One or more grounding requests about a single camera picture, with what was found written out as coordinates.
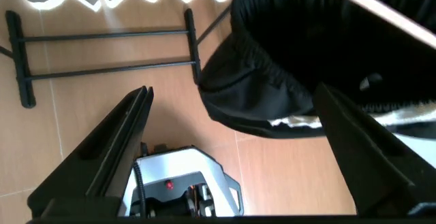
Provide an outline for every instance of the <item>black metal bar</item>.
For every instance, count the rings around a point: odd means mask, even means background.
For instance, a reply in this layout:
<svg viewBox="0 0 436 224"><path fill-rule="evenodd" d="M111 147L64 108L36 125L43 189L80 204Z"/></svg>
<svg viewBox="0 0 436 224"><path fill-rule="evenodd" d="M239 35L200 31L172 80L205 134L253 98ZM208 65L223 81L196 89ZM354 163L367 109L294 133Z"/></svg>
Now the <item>black metal bar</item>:
<svg viewBox="0 0 436 224"><path fill-rule="evenodd" d="M12 59L14 58L14 55L12 54L12 52L9 51L7 48L4 48L3 46L0 46L0 53L4 54L5 56L10 57Z"/></svg>
<svg viewBox="0 0 436 224"><path fill-rule="evenodd" d="M197 39L197 44L200 44L206 37L217 27L221 21L224 20L224 18L229 14L230 12L230 6L227 6L227 8L222 11L222 13L212 22L212 24L203 32L203 34Z"/></svg>
<svg viewBox="0 0 436 224"><path fill-rule="evenodd" d="M191 60L194 61L192 65L193 81L197 84L198 78L200 77L200 72L202 70L200 66L200 56L198 54L198 45L196 37L196 26L193 23L193 13L191 9L185 11L185 23L188 32L188 44L189 53L191 54Z"/></svg>
<svg viewBox="0 0 436 224"><path fill-rule="evenodd" d="M77 39L97 39L109 37L136 37L150 35L166 35L166 34L187 34L188 31L171 30L171 31L148 31L148 32L131 32L131 33L100 33L86 35L60 35L60 36L40 36L40 37L21 37L19 42L40 42L40 41L59 41L59 40L77 40Z"/></svg>
<svg viewBox="0 0 436 224"><path fill-rule="evenodd" d="M125 67L110 67L110 68L101 68L101 69L92 69L92 70L83 70L83 71L67 71L55 74L41 74L41 75L33 75L26 77L25 80L42 80L47 78L64 78L64 77L73 77L73 76L83 76L89 74L104 74L115 71L132 71L132 70L140 70L140 69L149 69L156 67L172 67L179 65L193 65L193 61L176 61L170 63L158 63L158 64L144 64L144 65L130 65Z"/></svg>
<svg viewBox="0 0 436 224"><path fill-rule="evenodd" d="M12 58L15 63L16 80L18 82L21 104L25 108L32 108L36 105L36 100L33 94L32 83L25 79L31 75L27 62L26 46L25 43L18 41L18 39L22 38L20 16L8 10L6 12L6 23L12 46Z"/></svg>

